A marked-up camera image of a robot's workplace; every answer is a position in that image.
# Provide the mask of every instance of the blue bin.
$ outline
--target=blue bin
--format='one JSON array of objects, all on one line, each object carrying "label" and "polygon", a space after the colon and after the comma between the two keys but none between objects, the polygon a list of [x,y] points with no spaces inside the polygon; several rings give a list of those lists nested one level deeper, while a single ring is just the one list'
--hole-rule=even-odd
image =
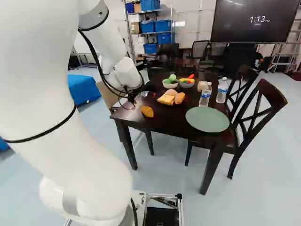
[{"label": "blue bin", "polygon": [[149,22],[147,24],[141,24],[142,33],[155,32],[155,22]]},{"label": "blue bin", "polygon": [[145,44],[144,51],[147,54],[157,53],[157,44]]},{"label": "blue bin", "polygon": [[128,13],[134,13],[134,4],[133,3],[127,3],[126,4],[126,10]]},{"label": "blue bin", "polygon": [[149,11],[160,9],[160,0],[141,0],[141,10]]},{"label": "blue bin", "polygon": [[9,149],[8,144],[0,137],[0,152]]},{"label": "blue bin", "polygon": [[157,35],[158,44],[175,43],[174,33],[163,33]]},{"label": "blue bin", "polygon": [[171,30],[171,20],[158,20],[155,23],[156,32],[167,32]]}]

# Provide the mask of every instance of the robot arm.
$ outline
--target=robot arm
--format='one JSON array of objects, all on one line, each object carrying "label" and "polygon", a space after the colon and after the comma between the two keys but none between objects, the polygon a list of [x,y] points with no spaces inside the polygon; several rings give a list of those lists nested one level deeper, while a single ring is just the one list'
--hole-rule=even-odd
[{"label": "robot arm", "polygon": [[125,57],[126,47],[116,25],[109,19],[109,10],[103,0],[83,1],[79,16],[79,31],[86,36],[101,53],[100,67],[106,80],[115,88],[140,88],[143,81],[133,61]]},{"label": "robot arm", "polygon": [[75,202],[79,216],[68,211],[73,219],[118,225],[131,198],[132,177],[84,127],[66,76],[79,25],[100,51],[103,74],[113,87],[141,85],[106,5],[103,0],[10,0],[1,9],[0,135],[47,177],[40,193],[50,207],[60,210],[58,203]]}]

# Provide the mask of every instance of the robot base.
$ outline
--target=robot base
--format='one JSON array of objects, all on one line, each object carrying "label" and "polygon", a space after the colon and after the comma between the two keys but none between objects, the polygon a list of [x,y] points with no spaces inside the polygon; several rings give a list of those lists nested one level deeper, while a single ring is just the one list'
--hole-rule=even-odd
[{"label": "robot base", "polygon": [[[138,218],[138,226],[184,226],[183,202],[181,194],[154,194],[133,191],[132,197]],[[161,204],[162,207],[148,207],[150,202]],[[72,220],[67,219],[64,226],[71,226]],[[132,207],[129,206],[124,220],[119,226],[135,226]]]}]

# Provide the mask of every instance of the television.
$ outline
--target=television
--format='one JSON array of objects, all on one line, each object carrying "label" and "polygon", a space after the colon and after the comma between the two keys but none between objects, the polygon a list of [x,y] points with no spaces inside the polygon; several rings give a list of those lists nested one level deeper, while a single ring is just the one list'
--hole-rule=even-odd
[{"label": "television", "polygon": [[286,42],[300,0],[217,0],[211,42]]}]

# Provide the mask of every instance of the water bottle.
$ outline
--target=water bottle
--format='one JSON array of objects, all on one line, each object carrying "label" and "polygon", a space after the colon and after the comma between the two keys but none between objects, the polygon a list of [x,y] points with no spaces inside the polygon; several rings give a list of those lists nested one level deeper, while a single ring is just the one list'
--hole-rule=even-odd
[{"label": "water bottle", "polygon": [[223,79],[218,84],[216,102],[220,104],[225,103],[227,92],[228,92],[227,78],[223,77]]},{"label": "water bottle", "polygon": [[201,98],[199,100],[199,107],[208,107],[209,99],[212,93],[212,83],[208,82],[208,88],[202,91]]}]

